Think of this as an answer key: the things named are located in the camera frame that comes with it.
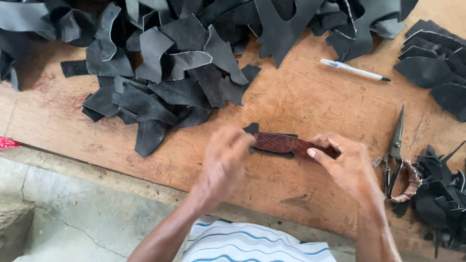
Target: white pen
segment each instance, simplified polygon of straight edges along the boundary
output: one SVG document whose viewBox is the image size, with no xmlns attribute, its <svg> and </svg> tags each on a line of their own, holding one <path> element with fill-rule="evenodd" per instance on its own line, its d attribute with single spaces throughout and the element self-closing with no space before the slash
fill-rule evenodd
<svg viewBox="0 0 466 262">
<path fill-rule="evenodd" d="M 370 72 L 367 72 L 367 71 L 364 71 L 364 70 L 360 70 L 360 69 L 351 67 L 351 66 L 349 66 L 349 65 L 347 65 L 345 63 L 342 63 L 342 62 L 336 62 L 336 61 L 332 61 L 332 60 L 322 58 L 321 63 L 332 66 L 332 67 L 342 68 L 342 69 L 345 69 L 345 70 L 348 70 L 348 71 L 351 71 L 351 72 L 355 72 L 356 74 L 360 74 L 360 75 L 363 75 L 363 76 L 372 77 L 372 78 L 375 78 L 377 80 L 391 82 L 391 80 L 389 78 L 387 78 L 387 77 L 379 76 L 379 75 L 376 75 L 376 74 L 373 74 L 373 73 L 370 73 Z"/>
</svg>

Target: wooden workbench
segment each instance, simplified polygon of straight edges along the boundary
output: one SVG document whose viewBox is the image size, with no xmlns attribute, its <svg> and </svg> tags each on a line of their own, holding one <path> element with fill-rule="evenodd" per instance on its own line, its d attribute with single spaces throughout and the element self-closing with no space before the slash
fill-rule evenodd
<svg viewBox="0 0 466 262">
<path fill-rule="evenodd" d="M 449 153 L 466 138 L 466 125 L 442 110 L 428 90 L 414 86 L 392 66 L 401 53 L 404 32 L 418 19 L 432 19 L 466 37 L 464 10 L 463 0 L 420 0 L 404 21 L 408 27 L 395 40 L 383 41 L 371 55 L 348 63 L 387 76 L 391 83 L 320 64 L 321 58 L 336 58 L 325 45 L 326 34 L 314 37 L 305 31 L 280 69 L 271 57 L 259 59 L 259 45 L 252 41 L 240 58 L 240 67 L 252 63 L 262 71 L 243 98 L 245 106 L 229 104 L 215 111 L 207 123 L 169 132 L 146 158 L 134 151 L 136 124 L 125 126 L 117 117 L 93 123 L 81 113 L 85 97 L 98 89 L 97 78 L 65 79 L 60 62 L 85 59 L 85 49 L 50 43 L 30 63 L 18 65 L 24 92 L 0 85 L 0 136 L 183 191 L 189 191 L 198 178 L 210 134 L 225 124 L 244 127 L 258 122 L 261 131 L 297 133 L 301 138 L 335 131 L 367 143 L 371 156 L 376 157 L 385 153 L 404 104 L 402 155 L 415 159 L 428 144 L 439 154 Z M 463 168 L 465 158 L 463 147 L 449 161 L 450 168 Z M 228 202 L 356 236 L 356 202 L 321 166 L 301 159 L 251 154 L 246 179 Z M 409 213 L 397 218 L 387 211 L 387 216 L 399 248 L 433 256 L 433 243 L 422 240 L 424 228 L 418 220 Z"/>
</svg>

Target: white shirt with blue stripes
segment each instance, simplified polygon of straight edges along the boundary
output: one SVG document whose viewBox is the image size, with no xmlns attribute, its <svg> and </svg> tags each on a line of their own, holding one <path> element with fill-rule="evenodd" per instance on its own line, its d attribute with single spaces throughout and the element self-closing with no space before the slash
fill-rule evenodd
<svg viewBox="0 0 466 262">
<path fill-rule="evenodd" d="M 203 216 L 191 228 L 182 262 L 336 262 L 325 242 L 304 243 L 275 229 Z"/>
</svg>

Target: fingernail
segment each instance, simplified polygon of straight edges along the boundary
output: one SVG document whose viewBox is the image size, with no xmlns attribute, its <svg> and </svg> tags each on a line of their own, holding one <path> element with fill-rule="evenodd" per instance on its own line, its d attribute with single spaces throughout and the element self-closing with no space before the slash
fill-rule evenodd
<svg viewBox="0 0 466 262">
<path fill-rule="evenodd" d="M 309 148 L 309 149 L 308 149 L 308 154 L 309 154 L 309 156 L 311 156 L 312 158 L 314 158 L 314 156 L 315 156 L 315 151 L 314 151 L 312 148 Z"/>
</svg>

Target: brown snakeskin leather strip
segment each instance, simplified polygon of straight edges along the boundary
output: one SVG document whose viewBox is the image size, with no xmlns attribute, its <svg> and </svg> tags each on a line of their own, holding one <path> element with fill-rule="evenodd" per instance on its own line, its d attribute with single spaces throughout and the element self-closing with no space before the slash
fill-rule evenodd
<svg viewBox="0 0 466 262">
<path fill-rule="evenodd" d="M 323 148 L 321 146 L 315 145 L 309 141 L 294 138 L 286 135 L 270 134 L 270 133 L 255 133 L 254 137 L 256 138 L 256 143 L 253 145 L 255 148 L 267 150 L 275 153 L 288 153 L 292 152 L 293 154 L 310 160 L 315 160 L 310 157 L 307 153 L 309 148 L 316 148 L 331 158 L 336 159 L 340 156 L 340 152 L 337 152 L 334 148 Z"/>
</svg>

